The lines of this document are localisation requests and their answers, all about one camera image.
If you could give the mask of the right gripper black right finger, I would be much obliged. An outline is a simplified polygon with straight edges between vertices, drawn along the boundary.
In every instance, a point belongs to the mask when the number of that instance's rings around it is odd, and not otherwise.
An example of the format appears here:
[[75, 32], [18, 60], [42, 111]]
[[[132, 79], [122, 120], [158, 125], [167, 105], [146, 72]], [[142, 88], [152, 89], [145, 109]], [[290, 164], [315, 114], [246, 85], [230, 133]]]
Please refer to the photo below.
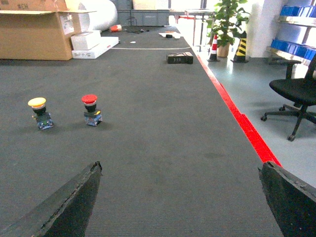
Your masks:
[[316, 235], [316, 189], [268, 161], [259, 169], [263, 192], [285, 237]]

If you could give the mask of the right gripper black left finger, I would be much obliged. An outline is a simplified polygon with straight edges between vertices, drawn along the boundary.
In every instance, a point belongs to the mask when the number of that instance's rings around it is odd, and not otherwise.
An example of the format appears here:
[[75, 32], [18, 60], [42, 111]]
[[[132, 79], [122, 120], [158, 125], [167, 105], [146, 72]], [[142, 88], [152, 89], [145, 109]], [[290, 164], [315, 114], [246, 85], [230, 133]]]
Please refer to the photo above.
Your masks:
[[1, 230], [2, 237], [83, 237], [98, 194], [102, 166], [89, 164], [41, 204]]

